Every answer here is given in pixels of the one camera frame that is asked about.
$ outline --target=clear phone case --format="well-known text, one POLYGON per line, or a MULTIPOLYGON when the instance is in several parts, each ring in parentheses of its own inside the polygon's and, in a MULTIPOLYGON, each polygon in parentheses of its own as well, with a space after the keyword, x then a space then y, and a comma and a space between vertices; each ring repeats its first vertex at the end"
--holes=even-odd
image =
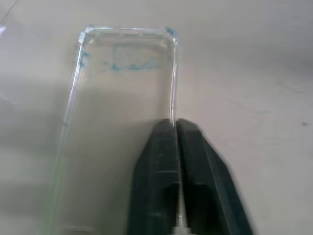
POLYGON ((42 234, 123 235, 136 160, 157 121, 175 124, 177 37, 88 26, 79 44, 42 234))

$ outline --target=blue ink marking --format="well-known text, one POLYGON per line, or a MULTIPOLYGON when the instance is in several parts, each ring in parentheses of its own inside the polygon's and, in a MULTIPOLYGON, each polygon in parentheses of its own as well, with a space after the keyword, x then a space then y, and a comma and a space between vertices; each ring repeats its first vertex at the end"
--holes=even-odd
POLYGON ((84 51, 84 52, 83 52, 83 56, 88 57, 88 56, 89 56, 89 53, 84 51))
POLYGON ((112 64, 112 67, 111 67, 111 70, 113 70, 113 71, 115 71, 115 72, 119 72, 119 71, 121 71, 121 67, 118 67, 118 66, 116 65, 116 63, 113 63, 113 64, 112 64))
POLYGON ((173 30, 173 29, 170 28, 170 27, 166 27, 166 31, 169 32, 170 34, 172 34, 174 37, 177 36, 177 33, 175 32, 175 30, 173 30))

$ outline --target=transparent plastic case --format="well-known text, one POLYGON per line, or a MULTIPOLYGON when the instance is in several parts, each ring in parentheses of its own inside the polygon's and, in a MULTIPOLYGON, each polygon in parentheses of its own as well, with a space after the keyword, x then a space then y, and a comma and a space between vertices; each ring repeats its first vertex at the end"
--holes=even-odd
POLYGON ((133 168, 154 124, 175 125, 170 29, 88 26, 79 37, 43 235, 123 235, 133 168))

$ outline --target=white surface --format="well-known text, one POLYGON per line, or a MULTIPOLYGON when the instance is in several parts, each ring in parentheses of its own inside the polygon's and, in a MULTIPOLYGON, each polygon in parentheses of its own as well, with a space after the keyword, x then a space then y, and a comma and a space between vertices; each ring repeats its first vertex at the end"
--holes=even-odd
POLYGON ((0 233, 35 230, 77 38, 93 23, 175 28, 178 117, 226 159, 259 234, 311 234, 312 12, 310 0, 18 1, 0 35, 0 233))

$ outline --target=blue smudge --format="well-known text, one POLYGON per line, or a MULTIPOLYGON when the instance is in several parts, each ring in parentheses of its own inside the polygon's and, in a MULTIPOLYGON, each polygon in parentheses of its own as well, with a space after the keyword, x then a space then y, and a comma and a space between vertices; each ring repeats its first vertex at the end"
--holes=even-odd
POLYGON ((166 31, 172 34, 174 37, 177 36, 177 33, 175 32, 175 30, 170 27, 166 27, 166 31))
POLYGON ((116 65, 116 63, 113 63, 113 64, 112 64, 112 67, 111 67, 111 70, 113 70, 113 71, 115 71, 115 72, 118 72, 118 71, 121 70, 121 68, 118 67, 118 66, 116 65))
POLYGON ((83 52, 83 56, 88 57, 88 56, 89 56, 89 53, 86 52, 86 51, 84 51, 84 52, 83 52))

